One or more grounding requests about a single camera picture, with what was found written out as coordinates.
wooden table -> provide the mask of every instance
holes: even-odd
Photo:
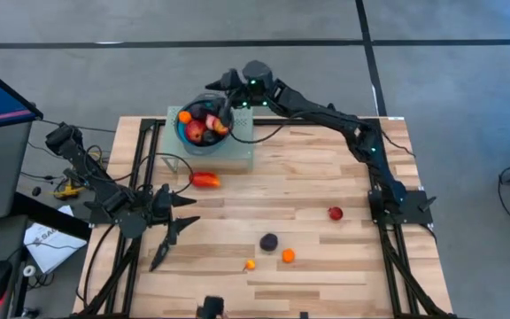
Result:
[[[108,167],[113,178],[131,170],[140,121],[120,118]],[[381,118],[381,123],[395,143],[411,148],[405,121]],[[255,136],[266,136],[274,128],[256,127]],[[388,143],[385,148],[393,174],[407,188],[417,189],[421,183],[414,158]],[[169,183],[177,190],[188,181],[185,171],[173,175],[162,160],[155,163],[155,187]],[[301,311],[311,317],[391,316],[379,234],[367,202],[367,168],[353,158],[340,134],[316,126],[286,127],[257,144],[250,175],[228,173],[220,179],[218,190],[189,188],[182,193],[197,203],[174,213],[201,219],[181,233],[178,245],[152,273],[148,268],[166,228],[145,231],[132,317],[193,317],[206,295],[223,297],[231,317],[298,317]],[[341,221],[328,218],[330,206],[342,207]],[[93,230],[81,288],[105,228]],[[403,229],[413,274],[438,306],[452,311],[434,239],[420,226]],[[267,232],[279,238],[275,253],[259,248]],[[115,228],[98,252],[90,296],[110,275],[118,234]],[[291,264],[281,261],[285,248],[296,251]],[[248,259],[254,259],[257,268],[243,272]],[[406,311],[400,276],[398,282]],[[124,286],[122,278],[117,310]],[[73,311],[81,307],[77,300]]]

